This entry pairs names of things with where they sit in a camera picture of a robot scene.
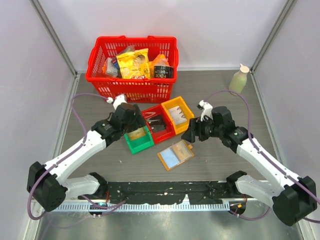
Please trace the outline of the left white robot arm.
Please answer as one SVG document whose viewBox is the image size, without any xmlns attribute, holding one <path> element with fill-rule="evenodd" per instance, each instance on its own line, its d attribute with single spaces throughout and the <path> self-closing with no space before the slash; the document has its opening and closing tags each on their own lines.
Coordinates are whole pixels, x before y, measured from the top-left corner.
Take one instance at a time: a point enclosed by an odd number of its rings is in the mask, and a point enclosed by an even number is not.
<svg viewBox="0 0 320 240">
<path fill-rule="evenodd" d="M 51 212 L 64 200 L 79 196 L 102 199 L 108 191 L 107 181 L 96 172 L 84 177 L 69 176 L 89 158 L 118 141 L 125 133 L 146 125 L 137 104 L 120 103 L 107 119 L 96 122 L 86 136 L 56 158 L 29 167 L 27 191 Z"/>
</svg>

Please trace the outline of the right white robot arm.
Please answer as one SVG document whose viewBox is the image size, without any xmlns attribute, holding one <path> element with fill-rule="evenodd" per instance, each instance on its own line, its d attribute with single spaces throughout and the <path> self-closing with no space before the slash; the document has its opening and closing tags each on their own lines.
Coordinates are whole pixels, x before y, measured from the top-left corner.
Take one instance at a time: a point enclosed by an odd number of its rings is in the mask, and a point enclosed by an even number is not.
<svg viewBox="0 0 320 240">
<path fill-rule="evenodd" d="M 192 118 L 182 140 L 194 143 L 218 138 L 222 144 L 248 161 L 265 177 L 266 182 L 254 179 L 244 171 L 227 177 L 226 193 L 233 198 L 240 194 L 257 199 L 270 207 L 277 218 L 292 226 L 318 208 L 316 183 L 300 177 L 265 151 L 245 127 L 236 126 L 225 106 L 212 107 L 201 101 L 201 115 Z"/>
</svg>

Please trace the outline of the yellow leather card holder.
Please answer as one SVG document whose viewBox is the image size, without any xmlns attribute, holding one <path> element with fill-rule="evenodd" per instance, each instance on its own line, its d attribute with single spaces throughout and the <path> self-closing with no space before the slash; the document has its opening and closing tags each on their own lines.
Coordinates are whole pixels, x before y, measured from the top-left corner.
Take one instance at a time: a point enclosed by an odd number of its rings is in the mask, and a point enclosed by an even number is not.
<svg viewBox="0 0 320 240">
<path fill-rule="evenodd" d="M 187 160 L 193 158 L 194 157 L 194 153 L 192 152 L 193 146 L 191 144 L 186 143 L 184 140 L 181 140 L 179 142 L 183 142 L 188 147 L 190 153 L 192 154 L 192 156 L 190 158 L 188 158 Z M 175 167 L 177 167 L 187 161 L 187 160 L 185 160 L 185 161 L 180 162 L 178 160 L 177 156 L 175 155 L 175 153 L 172 149 L 172 146 L 157 153 L 158 158 L 160 159 L 161 163 L 163 164 L 164 168 L 167 171 L 170 171 L 170 170 L 174 169 Z"/>
</svg>

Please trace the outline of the gold credit card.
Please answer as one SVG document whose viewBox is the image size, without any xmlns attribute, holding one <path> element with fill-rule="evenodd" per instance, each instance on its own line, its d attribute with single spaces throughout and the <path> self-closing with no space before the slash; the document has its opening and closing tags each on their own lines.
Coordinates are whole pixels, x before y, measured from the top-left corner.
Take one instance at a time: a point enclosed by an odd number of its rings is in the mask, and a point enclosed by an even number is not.
<svg viewBox="0 0 320 240">
<path fill-rule="evenodd" d="M 180 162 L 183 162 L 192 156 L 190 150 L 183 141 L 174 144 L 171 148 Z"/>
</svg>

